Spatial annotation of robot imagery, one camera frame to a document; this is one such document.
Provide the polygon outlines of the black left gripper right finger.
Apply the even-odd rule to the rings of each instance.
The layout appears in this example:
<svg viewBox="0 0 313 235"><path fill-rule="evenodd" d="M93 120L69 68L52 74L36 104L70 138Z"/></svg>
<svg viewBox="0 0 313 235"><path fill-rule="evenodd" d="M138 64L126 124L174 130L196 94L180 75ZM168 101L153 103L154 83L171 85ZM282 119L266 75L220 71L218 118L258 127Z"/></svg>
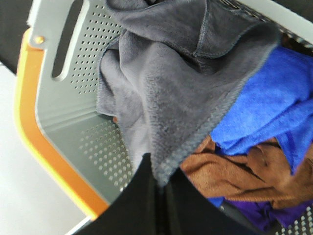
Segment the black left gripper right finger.
<svg viewBox="0 0 313 235"><path fill-rule="evenodd" d="M263 235L242 214L225 213L204 198L177 169L165 187L171 235Z"/></svg>

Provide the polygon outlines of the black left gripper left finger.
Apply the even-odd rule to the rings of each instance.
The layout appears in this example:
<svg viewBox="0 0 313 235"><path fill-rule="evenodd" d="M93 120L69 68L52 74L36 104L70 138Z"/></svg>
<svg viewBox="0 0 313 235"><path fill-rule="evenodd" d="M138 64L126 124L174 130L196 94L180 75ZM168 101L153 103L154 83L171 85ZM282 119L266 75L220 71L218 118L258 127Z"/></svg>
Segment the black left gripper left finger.
<svg viewBox="0 0 313 235"><path fill-rule="evenodd" d="M151 155L142 162L118 198L77 235L156 235L158 187L152 175Z"/></svg>

